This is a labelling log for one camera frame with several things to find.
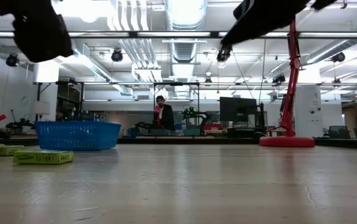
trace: man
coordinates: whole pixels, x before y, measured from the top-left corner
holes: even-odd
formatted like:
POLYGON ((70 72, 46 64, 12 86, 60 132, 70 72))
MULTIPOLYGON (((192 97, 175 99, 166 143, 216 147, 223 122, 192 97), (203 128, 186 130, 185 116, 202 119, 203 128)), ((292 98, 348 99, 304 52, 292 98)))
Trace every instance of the man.
POLYGON ((172 107, 164 103, 163 96, 156 97, 156 102, 158 105, 155 108, 155 116, 153 122, 164 129, 175 131, 176 128, 174 125, 174 115, 172 107))

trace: overhead rail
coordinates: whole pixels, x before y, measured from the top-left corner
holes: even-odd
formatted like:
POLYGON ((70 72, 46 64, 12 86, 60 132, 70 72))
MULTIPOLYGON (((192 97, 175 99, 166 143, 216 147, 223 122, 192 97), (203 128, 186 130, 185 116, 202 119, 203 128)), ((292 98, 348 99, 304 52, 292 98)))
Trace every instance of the overhead rail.
MULTIPOLYGON (((324 31, 299 31, 299 39, 357 39, 357 32, 324 32, 324 31)), ((221 39, 227 34, 225 31, 86 31, 69 32, 71 39, 221 39)), ((287 39, 288 32, 271 32, 258 39, 287 39)), ((14 33, 0 31, 0 39, 10 39, 14 33)))

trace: basket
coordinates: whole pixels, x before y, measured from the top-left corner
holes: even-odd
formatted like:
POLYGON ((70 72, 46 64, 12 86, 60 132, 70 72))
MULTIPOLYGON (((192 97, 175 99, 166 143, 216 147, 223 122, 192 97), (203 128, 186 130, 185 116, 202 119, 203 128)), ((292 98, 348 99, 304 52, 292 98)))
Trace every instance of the basket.
POLYGON ((36 122, 41 149, 100 151, 116 146, 121 124, 93 121, 36 122))

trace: monitor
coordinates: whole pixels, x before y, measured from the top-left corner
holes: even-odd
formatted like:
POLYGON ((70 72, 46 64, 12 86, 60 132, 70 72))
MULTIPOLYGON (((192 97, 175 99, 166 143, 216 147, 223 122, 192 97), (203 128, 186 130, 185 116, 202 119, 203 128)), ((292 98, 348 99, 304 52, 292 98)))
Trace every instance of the monitor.
POLYGON ((257 116, 257 100, 220 97, 220 121, 248 122, 249 115, 257 116))

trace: yellow-green box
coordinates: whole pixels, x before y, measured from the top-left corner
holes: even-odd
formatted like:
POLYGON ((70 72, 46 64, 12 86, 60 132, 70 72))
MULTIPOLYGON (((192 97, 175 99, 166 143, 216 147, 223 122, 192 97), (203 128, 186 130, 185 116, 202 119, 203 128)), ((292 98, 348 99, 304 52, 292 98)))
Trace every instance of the yellow-green box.
POLYGON ((72 161, 72 151, 25 150, 14 153, 14 163, 19 164, 63 164, 72 161))
POLYGON ((6 146, 0 144, 0 156, 13 156, 18 150, 23 150, 24 146, 6 146))

